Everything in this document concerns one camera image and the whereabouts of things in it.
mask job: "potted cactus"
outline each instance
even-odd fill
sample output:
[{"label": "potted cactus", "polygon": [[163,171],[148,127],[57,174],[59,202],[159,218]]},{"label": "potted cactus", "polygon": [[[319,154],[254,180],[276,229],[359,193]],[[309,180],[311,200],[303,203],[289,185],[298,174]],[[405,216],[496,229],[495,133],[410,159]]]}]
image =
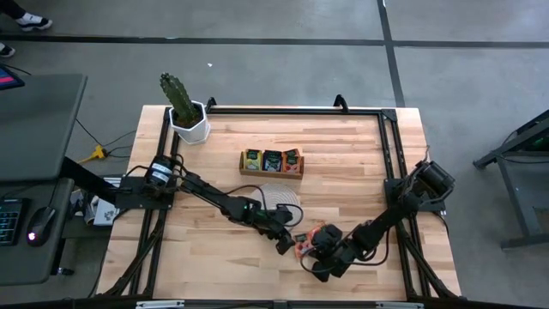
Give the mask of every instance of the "potted cactus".
[{"label": "potted cactus", "polygon": [[163,73],[160,86],[173,106],[170,109],[172,128],[190,145],[206,142],[210,125],[204,105],[191,101],[183,83],[175,76]]}]

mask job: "sneaker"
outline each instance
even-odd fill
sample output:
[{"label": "sneaker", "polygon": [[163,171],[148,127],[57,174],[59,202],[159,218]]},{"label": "sneaker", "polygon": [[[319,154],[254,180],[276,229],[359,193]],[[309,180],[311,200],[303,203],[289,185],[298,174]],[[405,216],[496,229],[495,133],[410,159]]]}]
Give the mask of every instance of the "sneaker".
[{"label": "sneaker", "polygon": [[51,24],[53,24],[53,21],[37,16],[25,13],[25,15],[16,20],[19,24],[19,27],[22,31],[28,32],[33,30],[46,30],[47,28],[51,27]]},{"label": "sneaker", "polygon": [[0,43],[0,57],[10,58],[15,55],[15,49]]}]

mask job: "gray floor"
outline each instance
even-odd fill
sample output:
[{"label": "gray floor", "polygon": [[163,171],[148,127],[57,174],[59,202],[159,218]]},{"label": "gray floor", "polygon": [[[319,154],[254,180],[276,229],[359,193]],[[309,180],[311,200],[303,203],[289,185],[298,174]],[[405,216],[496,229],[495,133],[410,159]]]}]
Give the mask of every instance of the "gray floor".
[{"label": "gray floor", "polygon": [[[55,20],[51,34],[216,38],[382,39],[375,0],[21,0]],[[543,0],[386,0],[394,39],[548,40]],[[16,28],[6,18],[0,27]],[[181,76],[195,100],[220,104],[395,106],[384,47],[298,45],[122,45],[13,42],[8,64],[38,74],[89,76],[79,119],[101,140],[136,127],[141,106],[165,104],[158,76]],[[519,235],[496,167],[471,165],[547,104],[549,50],[397,48],[406,106],[420,109],[432,158],[456,179],[450,241],[463,295],[549,306],[549,245],[503,252]],[[128,138],[120,143],[131,143]],[[69,156],[94,145],[78,127]],[[92,163],[121,173],[125,161]],[[85,297],[105,241],[78,241],[65,263],[77,274],[39,286],[0,288],[0,302]]]}]

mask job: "cactus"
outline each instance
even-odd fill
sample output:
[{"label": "cactus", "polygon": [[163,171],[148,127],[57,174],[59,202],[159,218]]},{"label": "cactus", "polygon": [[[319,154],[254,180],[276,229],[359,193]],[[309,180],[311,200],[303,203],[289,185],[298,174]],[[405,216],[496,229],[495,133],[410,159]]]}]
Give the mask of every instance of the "cactus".
[{"label": "cactus", "polygon": [[177,114],[174,119],[179,126],[191,128],[201,119],[201,114],[190,102],[189,95],[183,83],[175,76],[168,73],[163,73],[160,76],[160,86],[164,90],[164,94],[173,105],[173,109]]}]

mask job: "wooden table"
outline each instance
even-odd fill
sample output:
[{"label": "wooden table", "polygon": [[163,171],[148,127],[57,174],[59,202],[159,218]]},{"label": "wooden table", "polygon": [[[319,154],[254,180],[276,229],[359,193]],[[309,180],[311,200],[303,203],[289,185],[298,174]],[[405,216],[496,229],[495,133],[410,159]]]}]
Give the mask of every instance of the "wooden table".
[{"label": "wooden table", "polygon": [[[164,106],[144,106],[129,167],[147,166],[159,140]],[[425,135],[416,108],[396,109],[408,171],[425,154]],[[343,232],[375,218],[386,208],[386,178],[377,118],[371,116],[210,115],[206,143],[179,145],[187,169],[228,191],[266,183],[284,184],[299,195],[305,218],[293,234],[307,232],[319,222],[334,223]],[[391,148],[393,138],[390,135]],[[171,136],[166,142],[166,154]],[[302,180],[241,176],[240,151],[246,148],[302,149]],[[394,165],[395,175],[398,167]],[[251,193],[242,190],[240,195]],[[143,211],[131,210],[113,229],[98,293],[123,274],[136,254]],[[443,223],[433,214],[417,217],[425,258],[448,288],[460,293],[449,240]],[[378,247],[383,257],[385,240]],[[148,260],[142,273],[143,288]],[[419,291],[417,267],[411,262]],[[204,201],[178,193],[168,213],[154,297],[217,300],[404,300],[404,283],[394,228],[389,236],[389,259],[377,267],[352,266],[342,278],[321,283],[299,266],[293,250],[280,256],[275,242],[256,231],[229,222]]]}]

